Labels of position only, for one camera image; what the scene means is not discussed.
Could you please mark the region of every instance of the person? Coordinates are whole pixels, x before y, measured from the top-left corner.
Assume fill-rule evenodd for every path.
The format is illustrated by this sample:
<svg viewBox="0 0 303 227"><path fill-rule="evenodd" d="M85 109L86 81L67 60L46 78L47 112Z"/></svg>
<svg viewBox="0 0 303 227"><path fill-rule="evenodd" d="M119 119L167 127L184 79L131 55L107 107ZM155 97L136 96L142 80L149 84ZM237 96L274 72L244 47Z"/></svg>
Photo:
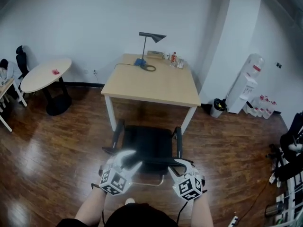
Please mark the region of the person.
<svg viewBox="0 0 303 227"><path fill-rule="evenodd" d="M98 226L107 193L94 185L91 193L81 205L74 219L66 218L57 227L90 227ZM147 203L138 204L128 199L124 206L117 209L105 223L105 227L119 226L165 226L177 227L177 223L164 212L157 210ZM210 212L207 192L194 199L191 215L191 227L214 227Z"/></svg>
<svg viewBox="0 0 303 227"><path fill-rule="evenodd" d="M17 87L20 88L20 84L21 84L21 79L19 79L19 77L22 75L19 67L16 65L16 63L13 63L11 61L7 61L6 59L2 59L0 61L0 68L3 68L6 70L6 76L5 76L5 73L1 73L1 76L2 77L5 77L5 78L2 78L2 80L4 81L7 81L11 78L14 79ZM18 94L17 92L14 90L13 87L10 87L8 90L7 90L7 93L14 99L17 99L18 98Z"/></svg>

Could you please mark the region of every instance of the white shirt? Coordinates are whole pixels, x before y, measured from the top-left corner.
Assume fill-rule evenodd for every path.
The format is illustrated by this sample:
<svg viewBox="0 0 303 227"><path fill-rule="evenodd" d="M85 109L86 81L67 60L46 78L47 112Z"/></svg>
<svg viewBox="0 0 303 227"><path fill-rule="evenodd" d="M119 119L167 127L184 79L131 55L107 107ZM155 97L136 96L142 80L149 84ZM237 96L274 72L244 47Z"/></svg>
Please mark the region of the white shirt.
<svg viewBox="0 0 303 227"><path fill-rule="evenodd" d="M17 64L9 61L6 80L9 80L9 79L13 78L15 80L15 83L16 83L17 87L19 87L19 85L21 83L21 79L19 79L19 77L21 75L22 75L22 72L20 71Z"/></svg>

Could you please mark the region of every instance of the black table base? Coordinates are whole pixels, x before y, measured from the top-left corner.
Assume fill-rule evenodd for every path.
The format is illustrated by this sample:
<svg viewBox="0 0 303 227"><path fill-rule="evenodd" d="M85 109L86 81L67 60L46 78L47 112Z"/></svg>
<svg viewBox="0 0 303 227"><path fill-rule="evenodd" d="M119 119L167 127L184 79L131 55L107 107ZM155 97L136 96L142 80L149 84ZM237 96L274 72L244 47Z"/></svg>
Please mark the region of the black table base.
<svg viewBox="0 0 303 227"><path fill-rule="evenodd" d="M58 95L52 98L47 88L43 88L42 91L48 101L46 111L50 116L56 116L64 113L71 106L71 97L68 95L63 79L59 78L60 86L63 91L62 95Z"/></svg>

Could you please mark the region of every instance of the red object on table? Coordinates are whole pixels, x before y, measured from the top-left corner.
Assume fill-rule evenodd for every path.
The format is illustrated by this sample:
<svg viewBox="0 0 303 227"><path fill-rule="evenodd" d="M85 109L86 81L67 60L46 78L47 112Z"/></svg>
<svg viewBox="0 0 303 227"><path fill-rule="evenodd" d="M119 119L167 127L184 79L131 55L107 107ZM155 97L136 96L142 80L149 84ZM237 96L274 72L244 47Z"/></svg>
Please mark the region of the red object on table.
<svg viewBox="0 0 303 227"><path fill-rule="evenodd" d="M60 72L59 72L57 69L52 70L52 73L53 73L54 75L58 75L58 74L60 74Z"/></svg>

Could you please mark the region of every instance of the black and white marker cube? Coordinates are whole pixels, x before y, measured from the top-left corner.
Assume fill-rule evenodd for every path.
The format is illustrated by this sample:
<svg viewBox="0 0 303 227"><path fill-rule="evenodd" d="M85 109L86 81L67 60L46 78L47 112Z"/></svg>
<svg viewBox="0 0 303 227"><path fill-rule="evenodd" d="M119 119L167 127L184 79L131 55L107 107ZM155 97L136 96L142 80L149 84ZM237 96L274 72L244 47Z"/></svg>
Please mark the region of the black and white marker cube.
<svg viewBox="0 0 303 227"><path fill-rule="evenodd" d="M179 197L187 201L190 201L202 195L201 182L193 175L181 183L176 183L173 186L173 189Z"/></svg>
<svg viewBox="0 0 303 227"><path fill-rule="evenodd" d="M132 182L128 181L123 173L120 174L111 168L103 172L99 186L107 193L119 195L125 193L131 185Z"/></svg>

